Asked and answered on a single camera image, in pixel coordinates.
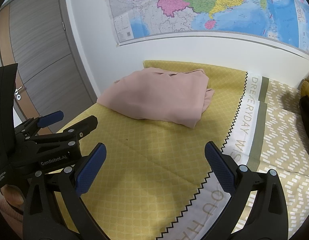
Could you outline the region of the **person's left hand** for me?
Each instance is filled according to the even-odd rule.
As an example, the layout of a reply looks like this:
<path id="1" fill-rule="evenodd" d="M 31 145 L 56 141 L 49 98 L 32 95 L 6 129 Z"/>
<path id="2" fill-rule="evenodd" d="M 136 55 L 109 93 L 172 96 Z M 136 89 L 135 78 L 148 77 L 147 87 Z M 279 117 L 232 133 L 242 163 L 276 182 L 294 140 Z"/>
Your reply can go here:
<path id="1" fill-rule="evenodd" d="M 0 189 L 5 200 L 14 208 L 23 211 L 24 198 L 20 190 L 14 186 L 5 185 Z"/>

